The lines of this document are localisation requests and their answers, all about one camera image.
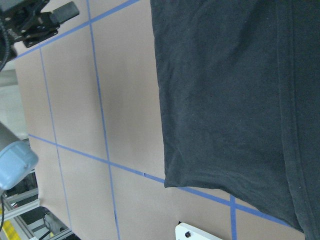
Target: black fabric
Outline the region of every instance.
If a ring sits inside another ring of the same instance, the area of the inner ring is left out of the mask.
[[[320,2],[151,10],[165,187],[225,190],[320,239]]]

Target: white plastic piece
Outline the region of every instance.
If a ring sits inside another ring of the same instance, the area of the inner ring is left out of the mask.
[[[207,233],[199,228],[180,223],[175,227],[175,239],[176,240],[222,240],[221,238]]]

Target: blue tape grid line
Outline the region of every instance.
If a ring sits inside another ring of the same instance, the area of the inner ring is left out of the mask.
[[[89,26],[89,25],[93,24],[94,22],[99,21],[99,20],[101,20],[101,19],[103,19],[103,18],[105,18],[105,17],[107,17],[107,16],[109,16],[111,14],[114,14],[114,13],[120,11],[121,9],[124,9],[124,8],[134,4],[136,2],[139,2],[139,0],[128,0],[128,1],[126,1],[126,2],[124,2],[122,4],[120,4],[120,5],[112,8],[112,9],[110,9],[110,10],[108,10],[108,11],[106,11],[106,12],[104,12],[104,13],[102,13],[102,14],[100,14],[100,15],[98,15],[98,16],[96,16],[96,17],[94,17],[94,18],[92,18],[92,19],[90,19],[90,20],[88,20],[88,21],[86,21],[84,23],[82,23],[82,24],[80,24],[79,26],[76,26],[76,27],[64,32],[64,33],[58,34],[57,36],[50,38],[48,41],[40,43],[37,46],[31,48],[30,50],[19,54],[16,57],[16,59],[21,58],[21,57],[23,57],[23,56],[25,56],[25,55],[27,55],[29,53],[32,53],[33,51],[35,51],[37,49],[40,49],[40,48],[42,48],[42,47],[44,47],[44,46],[46,46],[46,45],[48,45],[48,44],[50,44],[52,42],[55,42],[55,41],[65,37],[65,36],[68,36],[69,34],[72,34],[72,33],[76,32],[76,31],[78,31],[80,29],[83,29],[84,27]]]
[[[52,123],[52,130],[53,130],[53,135],[54,135],[54,141],[55,141],[55,148],[56,148],[56,153],[57,153],[57,158],[58,158],[58,164],[59,164],[59,169],[60,169],[60,175],[61,175],[61,181],[62,181],[62,186],[63,186],[63,193],[64,193],[64,200],[65,200],[65,205],[66,205],[66,211],[67,211],[67,214],[68,214],[70,229],[72,230],[72,224],[71,224],[71,218],[70,218],[70,211],[69,211],[69,204],[68,204],[68,198],[67,198],[67,191],[66,191],[66,187],[65,187],[64,176],[63,176],[63,174],[62,174],[60,154],[59,154],[59,149],[58,149],[58,146],[57,146],[57,137],[56,137],[55,122],[54,122],[54,118],[53,118],[53,114],[52,114],[50,94],[49,94],[48,83],[47,83],[46,69],[45,69],[45,65],[44,65],[44,58],[43,58],[43,55],[42,55],[41,48],[40,48],[40,58],[41,58],[41,66],[42,66],[43,78],[44,78],[44,83],[45,83],[45,90],[46,90],[46,95],[47,95],[47,99],[48,99],[48,105],[49,105],[49,111],[50,111],[50,118],[51,118],[51,123]]]
[[[236,216],[236,198],[230,195],[230,219],[232,240],[237,240],[237,216]]]
[[[153,176],[153,175],[150,175],[150,174],[147,174],[147,173],[144,173],[144,172],[129,168],[127,166],[120,165],[118,163],[107,161],[105,159],[90,155],[88,153],[81,152],[79,150],[75,150],[75,149],[67,147],[67,146],[63,146],[61,144],[55,144],[54,142],[46,140],[46,139],[44,139],[42,137],[38,137],[38,136],[35,136],[35,135],[32,135],[32,134],[29,134],[29,136],[34,138],[34,139],[38,139],[40,141],[48,143],[48,144],[57,145],[59,148],[66,149],[66,150],[68,150],[70,152],[85,156],[87,158],[91,158],[93,160],[97,160],[99,162],[102,162],[102,163],[105,163],[105,164],[109,164],[111,166],[114,166],[116,168],[128,171],[130,173],[140,175],[140,176],[145,177],[147,179],[154,180],[154,181],[156,181],[158,183],[162,183],[163,184],[165,182],[165,180],[162,179],[162,178],[159,178],[159,177],[156,177],[156,176]],[[191,194],[194,194],[194,195],[197,195],[197,196],[202,197],[202,198],[206,198],[206,199],[212,200],[214,202],[217,202],[217,203],[220,203],[220,204],[223,204],[223,205],[226,205],[226,206],[231,206],[232,205],[231,200],[226,200],[226,199],[223,199],[223,198],[220,198],[220,197],[217,197],[217,196],[214,196],[214,195],[211,195],[211,194],[208,194],[208,193],[205,193],[205,192],[202,192],[202,191],[190,188],[190,187],[178,187],[178,189],[180,189],[182,191],[185,191],[185,192],[188,192],[188,193],[191,193]],[[237,210],[240,210],[240,211],[255,215],[257,217],[272,221],[272,222],[277,223],[277,224],[284,225],[286,227],[290,227],[284,221],[282,221],[282,220],[280,220],[280,219],[278,219],[276,217],[270,216],[268,214],[265,214],[263,212],[260,212],[260,211],[258,211],[256,209],[253,209],[253,208],[250,208],[250,207],[247,207],[247,206],[243,206],[243,205],[241,205],[239,203],[235,203],[234,207]]]
[[[108,16],[108,15],[110,15],[112,13],[115,13],[115,12],[119,11],[120,9],[125,8],[125,7],[127,7],[129,5],[125,5],[125,6],[121,6],[121,7],[119,7],[119,6],[115,7],[115,8],[112,9],[112,11],[109,11],[107,14],[103,14],[99,19],[102,19],[102,18],[104,18],[104,17],[106,17],[106,16]],[[99,96],[99,105],[100,105],[101,121],[102,121],[102,126],[103,126],[103,137],[104,137],[105,152],[106,152],[106,156],[107,156],[107,161],[110,162],[109,147],[108,147],[108,137],[107,137],[107,128],[106,128],[105,114],[104,114],[104,108],[103,108],[102,97],[101,97],[100,78],[99,78],[99,72],[98,72],[98,66],[97,66],[96,47],[95,47],[95,39],[94,39],[93,28],[92,28],[92,20],[91,20],[89,0],[86,0],[86,6],[88,8],[88,17],[89,17],[89,22],[90,22],[89,26],[90,26],[90,36],[91,36],[91,43],[92,43],[94,71],[95,71],[96,84],[97,84],[97,90],[98,90],[98,96]],[[111,188],[111,196],[112,196],[112,204],[113,204],[113,212],[114,212],[114,220],[115,220],[116,232],[117,232],[118,240],[121,240],[120,231],[119,231],[118,216],[117,216],[115,193],[114,193],[114,184],[113,184],[112,171],[111,171],[110,164],[108,164],[108,171],[109,171],[109,178],[110,178],[110,188]]]

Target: black knob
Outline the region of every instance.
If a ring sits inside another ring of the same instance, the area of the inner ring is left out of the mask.
[[[184,235],[185,235],[186,238],[190,238],[191,237],[191,233],[189,231],[187,231]]]

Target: wrinkled fabric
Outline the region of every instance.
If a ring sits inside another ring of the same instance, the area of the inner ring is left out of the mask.
[[[165,187],[320,239],[320,2],[151,0]]]

